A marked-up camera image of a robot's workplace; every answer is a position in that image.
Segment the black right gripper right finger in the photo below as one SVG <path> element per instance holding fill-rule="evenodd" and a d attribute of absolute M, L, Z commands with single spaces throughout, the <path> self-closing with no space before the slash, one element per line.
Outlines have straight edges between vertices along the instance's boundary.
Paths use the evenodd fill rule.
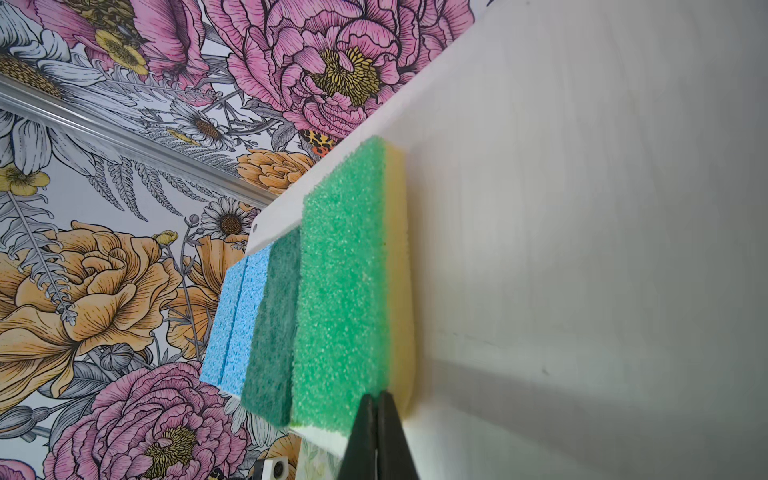
<path fill-rule="evenodd" d="M 377 478 L 418 480 L 394 397 L 388 391 L 379 394 L 377 415 Z"/>

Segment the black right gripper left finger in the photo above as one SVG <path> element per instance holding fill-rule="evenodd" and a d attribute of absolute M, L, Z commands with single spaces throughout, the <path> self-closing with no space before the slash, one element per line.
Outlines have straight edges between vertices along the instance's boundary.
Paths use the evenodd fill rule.
<path fill-rule="evenodd" d="M 375 480 L 377 478 L 378 416 L 376 400 L 365 394 L 337 475 L 338 480 Z"/>

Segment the dark green sponge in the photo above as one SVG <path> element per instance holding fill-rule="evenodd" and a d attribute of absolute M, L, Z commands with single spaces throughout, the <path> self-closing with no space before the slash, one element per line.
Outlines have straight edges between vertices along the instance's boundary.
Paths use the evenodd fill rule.
<path fill-rule="evenodd" d="M 300 283 L 301 229 L 271 244 L 241 404 L 277 428 L 290 423 Z"/>

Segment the light blue sponge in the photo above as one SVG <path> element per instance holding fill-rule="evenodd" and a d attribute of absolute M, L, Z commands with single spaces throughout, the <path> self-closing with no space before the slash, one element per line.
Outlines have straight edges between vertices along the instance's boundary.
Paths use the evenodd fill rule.
<path fill-rule="evenodd" d="M 220 389 L 240 397 L 244 388 L 259 306 L 264 298 L 272 245 L 245 258 Z"/>

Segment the small blue sponge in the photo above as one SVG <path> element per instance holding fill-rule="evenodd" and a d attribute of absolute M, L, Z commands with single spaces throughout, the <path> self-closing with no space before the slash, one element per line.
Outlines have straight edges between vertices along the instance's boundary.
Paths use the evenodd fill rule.
<path fill-rule="evenodd" d="M 222 379 L 246 266 L 247 258 L 244 257 L 226 271 L 222 284 L 200 374 L 200 380 L 210 385 L 218 386 Z"/>

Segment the white two-tier shelf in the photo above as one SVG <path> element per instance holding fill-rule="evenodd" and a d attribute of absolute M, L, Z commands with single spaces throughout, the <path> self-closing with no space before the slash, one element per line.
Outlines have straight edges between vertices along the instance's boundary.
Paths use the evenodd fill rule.
<path fill-rule="evenodd" d="M 767 475 L 767 5 L 497 1 L 363 140 L 407 155 L 424 479 Z"/>

